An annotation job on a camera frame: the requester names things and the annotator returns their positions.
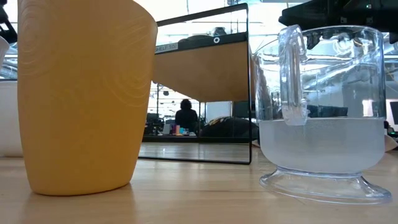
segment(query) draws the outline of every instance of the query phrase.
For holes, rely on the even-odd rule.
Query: clear plastic pitcher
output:
[[[282,30],[255,56],[261,150],[277,166],[268,189],[337,203],[381,203],[361,171],[384,154],[383,36],[360,26]]]

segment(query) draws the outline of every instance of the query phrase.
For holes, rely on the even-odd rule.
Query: mirror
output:
[[[258,127],[248,5],[167,19],[158,27],[140,158],[250,164]]]

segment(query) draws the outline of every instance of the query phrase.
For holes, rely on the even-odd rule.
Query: wooden table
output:
[[[0,158],[0,223],[398,223],[398,152],[365,177],[389,189],[384,205],[336,205],[263,189],[274,166],[259,150],[251,166],[189,162],[137,163],[131,184],[102,194],[47,197],[30,191],[22,159]]]

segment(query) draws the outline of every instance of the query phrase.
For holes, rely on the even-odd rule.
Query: water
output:
[[[317,118],[305,126],[261,121],[260,135],[271,162],[308,172],[360,172],[384,154],[384,123],[377,118]]]

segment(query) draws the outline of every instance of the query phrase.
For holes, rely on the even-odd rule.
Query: label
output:
[[[165,44],[165,45],[156,46],[155,54],[162,53],[162,52],[169,52],[169,51],[172,51],[172,50],[178,50],[178,43],[172,43],[172,44]]]

